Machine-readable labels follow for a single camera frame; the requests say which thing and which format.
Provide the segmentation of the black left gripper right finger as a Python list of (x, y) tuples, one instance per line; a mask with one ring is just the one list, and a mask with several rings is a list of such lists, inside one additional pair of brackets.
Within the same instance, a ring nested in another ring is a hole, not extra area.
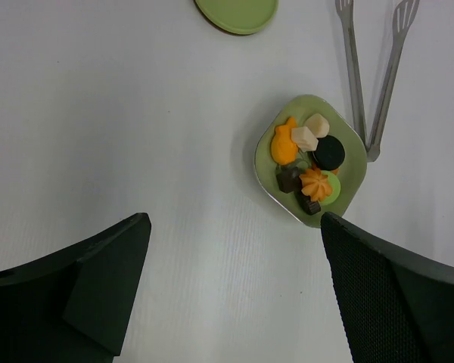
[(354, 362), (454, 362), (454, 267), (334, 213), (321, 232)]

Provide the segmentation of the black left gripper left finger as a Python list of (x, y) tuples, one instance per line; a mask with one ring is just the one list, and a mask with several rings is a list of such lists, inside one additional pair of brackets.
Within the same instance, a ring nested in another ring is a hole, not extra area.
[(0, 271), (0, 362), (112, 362), (135, 302), (151, 220), (136, 213)]

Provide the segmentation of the orange swirl cookie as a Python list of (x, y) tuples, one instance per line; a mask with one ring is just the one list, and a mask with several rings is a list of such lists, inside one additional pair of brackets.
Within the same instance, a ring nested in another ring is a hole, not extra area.
[(302, 184), (301, 193), (313, 202), (324, 201), (333, 193), (333, 188), (328, 181), (328, 176), (320, 169), (307, 169), (300, 175)]

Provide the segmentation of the black sandwich cookie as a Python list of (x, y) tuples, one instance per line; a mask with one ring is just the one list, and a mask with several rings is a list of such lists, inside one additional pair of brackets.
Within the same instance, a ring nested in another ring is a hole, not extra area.
[(316, 165), (324, 170), (337, 169), (345, 159), (344, 146), (332, 135), (320, 138), (318, 146), (312, 154)]

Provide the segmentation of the brown chocolate cube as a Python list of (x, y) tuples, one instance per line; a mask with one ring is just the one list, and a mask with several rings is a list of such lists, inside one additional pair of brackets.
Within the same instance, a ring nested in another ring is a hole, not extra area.
[(300, 191), (302, 189), (301, 174), (302, 170), (298, 167), (282, 169), (276, 175), (279, 190), (286, 194)]

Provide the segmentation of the beige cube snack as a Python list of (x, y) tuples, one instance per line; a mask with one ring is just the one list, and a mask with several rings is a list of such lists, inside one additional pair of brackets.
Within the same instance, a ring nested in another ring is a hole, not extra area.
[(302, 152), (315, 151), (319, 143), (318, 138), (306, 126), (292, 128), (291, 140)]

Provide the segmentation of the beige round snack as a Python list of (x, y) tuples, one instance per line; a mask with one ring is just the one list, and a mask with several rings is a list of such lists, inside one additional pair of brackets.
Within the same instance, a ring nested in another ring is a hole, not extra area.
[(316, 113), (306, 120), (304, 125), (316, 138), (324, 138), (330, 131), (330, 124), (323, 115)]

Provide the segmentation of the metal serving tongs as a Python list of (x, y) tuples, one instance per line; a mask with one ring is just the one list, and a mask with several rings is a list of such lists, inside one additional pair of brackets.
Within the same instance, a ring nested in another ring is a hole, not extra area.
[(381, 153), (381, 140), (404, 42), (410, 26), (414, 22), (420, 2), (389, 1), (387, 3), (385, 18), (381, 20), (383, 31), (379, 46), (378, 74), (375, 76), (375, 85), (372, 95), (369, 97), (369, 105), (374, 108), (372, 119), (369, 121), (365, 115), (356, 47), (354, 4), (354, 1), (336, 1), (334, 7), (340, 19), (344, 41), (353, 128), (364, 143), (367, 161), (373, 163)]

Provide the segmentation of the green square lunch box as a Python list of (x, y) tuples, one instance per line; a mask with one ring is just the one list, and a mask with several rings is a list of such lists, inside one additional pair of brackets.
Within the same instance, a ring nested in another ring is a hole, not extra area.
[[(310, 116), (317, 113), (327, 119), (330, 125), (329, 134), (341, 142), (345, 158), (338, 167), (337, 174), (328, 176), (328, 179), (335, 183), (333, 194), (321, 203), (319, 213), (310, 216), (303, 211), (294, 192), (287, 194), (279, 189), (276, 176), (281, 167), (272, 159), (271, 142), (275, 136), (275, 128), (284, 125), (289, 117), (294, 117), (297, 126), (302, 126)], [(333, 212), (342, 216), (346, 212), (365, 178), (367, 158), (360, 137), (326, 100), (315, 95), (299, 95), (283, 106), (263, 133), (254, 152), (253, 167), (261, 188), (282, 209), (298, 222), (319, 228), (323, 213)]]

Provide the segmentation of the small brown chocolate piece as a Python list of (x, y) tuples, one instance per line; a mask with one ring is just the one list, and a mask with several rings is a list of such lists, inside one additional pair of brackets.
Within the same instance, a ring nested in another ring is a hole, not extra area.
[(300, 208), (309, 216), (314, 216), (321, 212), (319, 202), (312, 201), (310, 196), (304, 195), (301, 191), (296, 192), (294, 195)]

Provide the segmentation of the orange round snack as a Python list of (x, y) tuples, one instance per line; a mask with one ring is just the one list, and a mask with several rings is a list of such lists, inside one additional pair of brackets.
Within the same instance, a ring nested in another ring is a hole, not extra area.
[[(319, 169), (319, 167), (314, 162), (312, 163), (311, 168), (312, 169)], [(330, 172), (333, 173), (334, 175), (337, 175), (339, 170), (340, 170), (340, 168), (337, 168), (337, 169), (330, 170)]]

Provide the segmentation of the green round lid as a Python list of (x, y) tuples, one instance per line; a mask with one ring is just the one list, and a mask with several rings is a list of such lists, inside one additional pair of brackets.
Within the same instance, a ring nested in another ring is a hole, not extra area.
[(201, 14), (214, 26), (249, 36), (265, 29), (275, 17), (278, 0), (195, 0)]

